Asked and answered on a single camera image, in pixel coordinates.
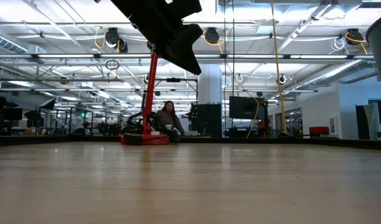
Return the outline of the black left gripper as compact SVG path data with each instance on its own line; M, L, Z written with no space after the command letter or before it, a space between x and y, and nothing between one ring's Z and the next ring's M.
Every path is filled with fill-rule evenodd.
M149 42L150 49L184 70L200 75L193 44L202 35L198 24L185 25L183 18L201 12L199 0L112 0Z

